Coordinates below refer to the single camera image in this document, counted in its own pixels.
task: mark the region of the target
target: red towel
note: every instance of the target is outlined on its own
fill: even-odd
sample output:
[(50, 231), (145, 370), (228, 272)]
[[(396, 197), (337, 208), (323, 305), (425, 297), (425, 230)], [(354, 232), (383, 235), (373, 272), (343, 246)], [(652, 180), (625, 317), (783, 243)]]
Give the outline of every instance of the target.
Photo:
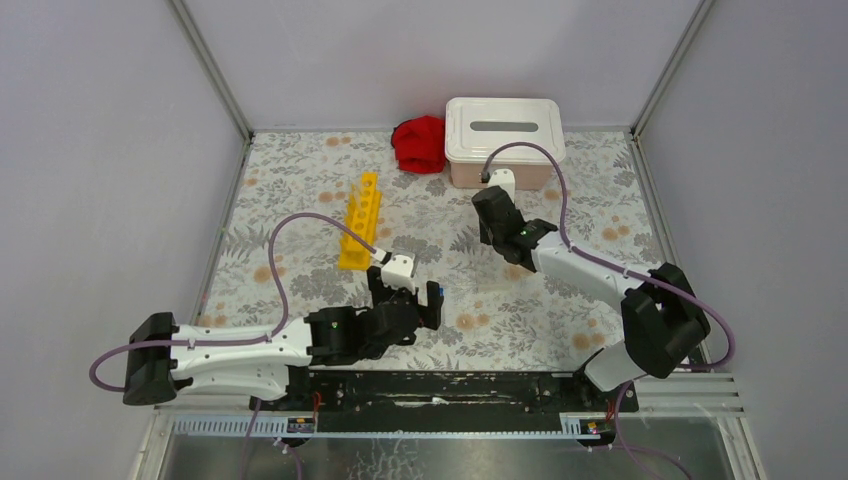
[(392, 146), (405, 172), (439, 173), (445, 169), (445, 121), (424, 116), (395, 127)]

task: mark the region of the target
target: wire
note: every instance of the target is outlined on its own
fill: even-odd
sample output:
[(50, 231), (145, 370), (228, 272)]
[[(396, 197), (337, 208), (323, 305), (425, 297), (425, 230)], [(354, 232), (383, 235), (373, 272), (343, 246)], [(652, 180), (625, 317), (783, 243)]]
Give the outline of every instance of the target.
[(239, 464), (239, 478), (244, 480), (247, 478), (247, 447), (250, 444), (250, 432), (253, 431), (253, 426), (256, 425), (256, 417), (259, 416), (259, 410), (262, 408), (262, 400), (256, 399), (256, 406), (253, 407), (253, 416), (250, 417), (250, 423), (247, 424), (247, 433), (244, 434), (244, 443), (241, 446), (241, 463)]
[[(608, 452), (608, 451), (611, 451), (611, 450), (623, 451), (624, 447), (621, 446), (621, 445), (607, 445), (606, 447), (595, 447), (595, 448), (592, 448), (592, 449), (588, 449), (588, 448), (584, 448), (584, 447), (574, 447), (574, 448), (561, 449), (559, 451), (561, 451), (561, 452), (595, 453), (595, 452)], [(678, 461), (676, 458), (672, 457), (671, 455), (669, 455), (665, 452), (661, 452), (661, 451), (655, 450), (653, 448), (635, 447), (635, 446), (630, 447), (630, 450), (632, 450), (633, 452), (636, 452), (636, 453), (641, 453), (643, 455), (651, 455), (651, 456), (654, 456), (654, 457), (661, 458), (661, 459), (667, 461), (668, 463), (674, 465), (678, 470), (680, 470), (681, 473), (683, 473), (683, 475), (686, 475), (686, 478), (688, 478), (688, 479), (693, 478), (692, 474), (689, 472), (689, 470), (687, 470), (686, 467), (682, 463), (680, 463), (680, 461)]]
[[(280, 319), (280, 323), (277, 324), (276, 327), (269, 334), (270, 336), (275, 336), (280, 333), (283, 328), (285, 328), (286, 323), (289, 319), (289, 302), (286, 297), (286, 291), (283, 288), (283, 283), (280, 281), (280, 275), (277, 273), (276, 263), (274, 262), (274, 243), (277, 240), (277, 234), (280, 233), (280, 230), (287, 224), (291, 223), (294, 220), (299, 218), (316, 218), (318, 220), (323, 220), (334, 227), (342, 230), (344, 233), (350, 235), (354, 240), (359, 242), (360, 245), (365, 247), (370, 253), (375, 253), (376, 249), (368, 244), (362, 237), (354, 233), (347, 226), (342, 224), (341, 222), (334, 220), (326, 215), (321, 215), (320, 213), (312, 213), (312, 212), (302, 212), (295, 213), (294, 215), (289, 215), (284, 218), (274, 230), (271, 232), (271, 238), (269, 240), (268, 245), (268, 262), (271, 267), (271, 276), (274, 278), (274, 283), (277, 285), (277, 291), (280, 294), (280, 300), (283, 303), (283, 315)], [(197, 340), (194, 342), (194, 345), (197, 347), (244, 347), (248, 345), (256, 345), (258, 343), (263, 343), (268, 341), (268, 337), (266, 335), (262, 335), (255, 338), (246, 338), (241, 340)], [(191, 346), (188, 340), (147, 340), (143, 342), (130, 343), (127, 345), (121, 345), (120, 347), (113, 348), (103, 355), (99, 356), (88, 369), (88, 378), (91, 380), (91, 383), (96, 385), (97, 387), (109, 391), (109, 392), (123, 392), (124, 387), (120, 387), (117, 385), (110, 385), (108, 383), (103, 382), (97, 376), (97, 369), (100, 367), (103, 362), (114, 357), (115, 355), (128, 352), (131, 350), (138, 350), (140, 348), (151, 348), (151, 347), (188, 347)]]
[(627, 452), (627, 455), (630, 457), (631, 460), (633, 460), (633, 463), (635, 463), (637, 467), (639, 467), (643, 472), (647, 473), (649, 476), (655, 478), (656, 480), (663, 480), (663, 478), (659, 474), (657, 474), (656, 472), (654, 472), (653, 470), (648, 468), (647, 465), (642, 463), (641, 460), (636, 458), (636, 455), (634, 455), (633, 452), (637, 451), (636, 450), (637, 448), (642, 450), (643, 452), (648, 452), (648, 453), (651, 453), (652, 455), (661, 456), (662, 458), (669, 460), (671, 463), (674, 464), (675, 467), (680, 469), (680, 471), (683, 472), (684, 475), (686, 475), (686, 478), (688, 478), (689, 480), (692, 480), (693, 477), (692, 477), (692, 474), (689, 472), (689, 470), (687, 470), (686, 467), (683, 466), (683, 464), (675, 461), (668, 454), (661, 452), (659, 450), (654, 450), (653, 448), (631, 447), (624, 440), (624, 434), (621, 431), (621, 421), (619, 419), (618, 413), (621, 411), (621, 401), (622, 401), (622, 399), (624, 399), (624, 395), (627, 393), (627, 389), (630, 388), (631, 385), (633, 385), (633, 380), (628, 380), (627, 382), (625, 382), (624, 385), (621, 386), (621, 390), (618, 392), (618, 397), (615, 399), (615, 409), (614, 409), (615, 413), (613, 415), (613, 418), (615, 419), (615, 431), (618, 435), (618, 440), (619, 440), (619, 443), (621, 444), (620, 445), (621, 448), (625, 452)]
[(297, 449), (287, 444), (283, 437), (276, 437), (274, 439), (274, 446), (276, 447), (278, 443), (283, 443), (283, 453), (291, 453), (292, 457), (294, 457), (294, 466), (297, 468), (297, 480), (303, 480), (303, 461), (300, 459), (300, 454), (297, 453)]
[(513, 147), (529, 147), (529, 148), (536, 149), (539, 152), (541, 152), (548, 159), (549, 162), (551, 162), (551, 165), (553, 165), (554, 170), (556, 171), (557, 177), (559, 178), (560, 189), (562, 190), (562, 210), (560, 210), (560, 212), (559, 212), (559, 235), (560, 235), (560, 238), (562, 238), (563, 243), (565, 243), (565, 246), (568, 247), (569, 250), (573, 251), (574, 253), (576, 253), (580, 257), (585, 258), (586, 260), (589, 260), (590, 262), (596, 263), (596, 264), (598, 264), (602, 267), (606, 267), (606, 268), (608, 268), (608, 269), (610, 269), (614, 272), (621, 273), (625, 276), (630, 275), (633, 278), (636, 278), (636, 279), (641, 280), (643, 282), (650, 283), (651, 285), (662, 288), (663, 290), (669, 291), (669, 292), (677, 295), (678, 297), (683, 298), (684, 300), (688, 301), (689, 303), (694, 304), (695, 306), (697, 306), (701, 310), (707, 312), (711, 317), (713, 317), (713, 319), (716, 321), (716, 323), (719, 324), (721, 329), (724, 331), (725, 336), (727, 337), (727, 352), (725, 353), (724, 357), (722, 357), (717, 362), (707, 363), (707, 364), (703, 364), (703, 365), (680, 364), (679, 365), (680, 368), (686, 368), (686, 369), (691, 369), (691, 370), (709, 370), (711, 368), (722, 367), (722, 366), (726, 365), (728, 362), (730, 362), (730, 360), (736, 354), (736, 337), (733, 335), (733, 331), (730, 329), (730, 325), (727, 323), (727, 321), (724, 319), (724, 317), (719, 315), (719, 313), (716, 312), (712, 307), (710, 307), (709, 305), (707, 305), (703, 301), (699, 300), (695, 296), (691, 295), (690, 293), (685, 292), (685, 291), (675, 287), (674, 285), (670, 285), (670, 284), (663, 282), (661, 280), (657, 280), (657, 279), (655, 279), (655, 278), (653, 278), (649, 275), (645, 275), (643, 273), (630, 271), (629, 269), (626, 269), (626, 268), (622, 267), (621, 265), (617, 265), (617, 264), (610, 262), (608, 260), (604, 260), (603, 258), (596, 257), (596, 256), (592, 255), (591, 253), (584, 252), (583, 250), (581, 250), (580, 248), (578, 248), (576, 245), (574, 245), (572, 243), (572, 241), (568, 238), (568, 232), (566, 231), (566, 228), (565, 228), (565, 216), (566, 216), (566, 210), (567, 210), (567, 206), (568, 206), (568, 187), (565, 183), (565, 175), (562, 173), (562, 169), (560, 168), (559, 164), (556, 162), (554, 157), (551, 156), (551, 154), (547, 150), (540, 147), (539, 145), (536, 145), (535, 143), (530, 143), (530, 142), (512, 142), (512, 143), (507, 143), (506, 145), (502, 145), (502, 146), (496, 148), (492, 153), (490, 153), (489, 157), (486, 159), (486, 163), (483, 164), (483, 170), (481, 172), (481, 177), (483, 178), (483, 180), (488, 180), (488, 178), (489, 178), (490, 174), (488, 172), (488, 169), (489, 169), (489, 166), (492, 164), (492, 161), (495, 159), (495, 155), (497, 155), (498, 153), (500, 153), (500, 152), (502, 152), (502, 151), (504, 151), (508, 148), (513, 148)]
[(321, 408), (321, 400), (321, 392), (312, 394), (312, 428), (316, 427), (316, 416), (318, 415), (318, 409)]
[(609, 423), (613, 415), (615, 415), (615, 404), (612, 400), (607, 400), (607, 416), (604, 417), (604, 423)]

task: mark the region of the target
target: table surface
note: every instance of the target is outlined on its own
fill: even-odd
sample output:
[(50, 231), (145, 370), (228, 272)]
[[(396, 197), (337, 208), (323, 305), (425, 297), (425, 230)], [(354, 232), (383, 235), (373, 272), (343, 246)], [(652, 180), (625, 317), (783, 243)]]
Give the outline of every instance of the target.
[[(197, 323), (208, 327), (275, 324), (282, 313), (271, 279), (270, 231), (284, 217), (314, 211), (342, 219), (352, 182), (378, 173), (383, 194), (376, 245), (417, 255), (418, 282), (445, 291), (442, 327), (421, 329), (409, 347), (390, 347), (355, 369), (543, 370), (579, 367), (622, 338), (621, 319), (570, 284), (509, 265), (480, 244), (476, 190), (437, 175), (401, 172), (390, 132), (286, 132), (256, 135), (220, 258)], [(621, 132), (567, 132), (569, 235), (626, 263), (655, 266), (661, 254)], [(555, 176), (540, 191), (520, 191), (524, 217), (556, 223), (562, 202)], [(336, 268), (340, 233), (298, 220), (282, 230), (275, 268), (290, 312), (370, 305), (365, 272)]]

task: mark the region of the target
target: white wall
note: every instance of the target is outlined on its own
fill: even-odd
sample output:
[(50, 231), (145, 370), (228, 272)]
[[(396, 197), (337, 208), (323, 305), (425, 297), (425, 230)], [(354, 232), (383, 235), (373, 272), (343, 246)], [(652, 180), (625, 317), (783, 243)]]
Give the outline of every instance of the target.
[(240, 147), (165, 2), (2, 3), (0, 478), (126, 477), (150, 410), (88, 366), (189, 318)]
[[(717, 2), (644, 137), (772, 479), (845, 478), (848, 3)], [(721, 354), (721, 334), (713, 348)]]
[(391, 127), (455, 96), (630, 125), (698, 0), (189, 0), (256, 128)]

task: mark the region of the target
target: plastic box lid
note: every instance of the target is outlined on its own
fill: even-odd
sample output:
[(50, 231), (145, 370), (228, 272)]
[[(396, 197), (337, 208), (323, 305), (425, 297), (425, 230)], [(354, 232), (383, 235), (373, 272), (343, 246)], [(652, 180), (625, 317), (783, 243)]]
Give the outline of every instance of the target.
[[(496, 148), (519, 141), (545, 148), (557, 162), (565, 159), (562, 120), (553, 100), (458, 97), (448, 102), (445, 155), (451, 162), (482, 164)], [(498, 163), (550, 165), (541, 152), (529, 147), (499, 153)]]

